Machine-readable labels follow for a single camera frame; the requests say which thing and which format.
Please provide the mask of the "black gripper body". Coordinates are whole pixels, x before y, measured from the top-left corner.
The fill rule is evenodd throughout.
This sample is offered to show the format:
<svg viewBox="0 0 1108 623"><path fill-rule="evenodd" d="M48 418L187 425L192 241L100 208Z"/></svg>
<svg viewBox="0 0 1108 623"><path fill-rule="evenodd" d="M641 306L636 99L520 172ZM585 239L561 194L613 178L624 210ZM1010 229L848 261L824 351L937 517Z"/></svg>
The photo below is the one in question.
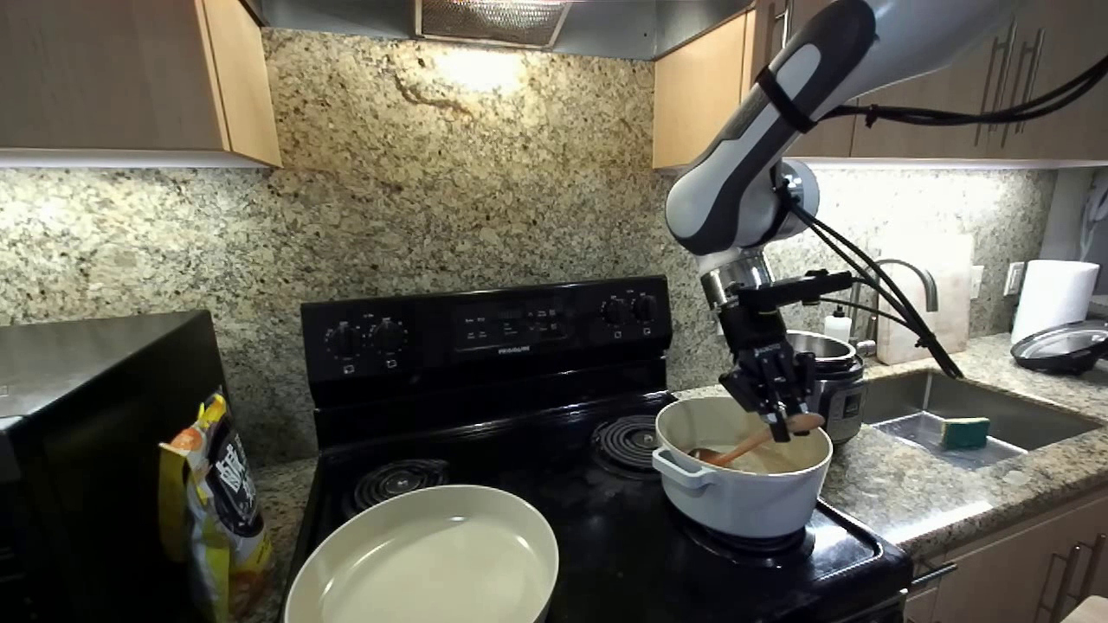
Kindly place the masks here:
<svg viewBox="0 0 1108 623"><path fill-rule="evenodd" d="M755 376L767 390L773 404L773 381L797 376L807 383L807 404L815 390L815 360L801 358L782 323L787 306L815 306L824 294L845 290L852 284L848 272L815 270L789 282L761 282L755 272L725 272L711 270L703 278L707 302L715 316L725 342L737 373Z"/></svg>

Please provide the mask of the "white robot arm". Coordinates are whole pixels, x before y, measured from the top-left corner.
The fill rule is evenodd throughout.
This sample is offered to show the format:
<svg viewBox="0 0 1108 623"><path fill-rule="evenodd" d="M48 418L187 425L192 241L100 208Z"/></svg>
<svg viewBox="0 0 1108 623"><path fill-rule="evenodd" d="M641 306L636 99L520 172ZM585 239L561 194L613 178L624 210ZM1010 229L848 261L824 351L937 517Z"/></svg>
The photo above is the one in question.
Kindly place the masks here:
<svg viewBox="0 0 1108 623"><path fill-rule="evenodd" d="M776 444L807 414L815 383L779 309L848 284L848 272L773 282L761 263L767 241L802 233L818 210L815 172L787 162L787 148L834 107L955 59L1014 9L1018 0L831 0L758 69L733 119L673 182L666 224L695 256L733 358L719 383Z"/></svg>

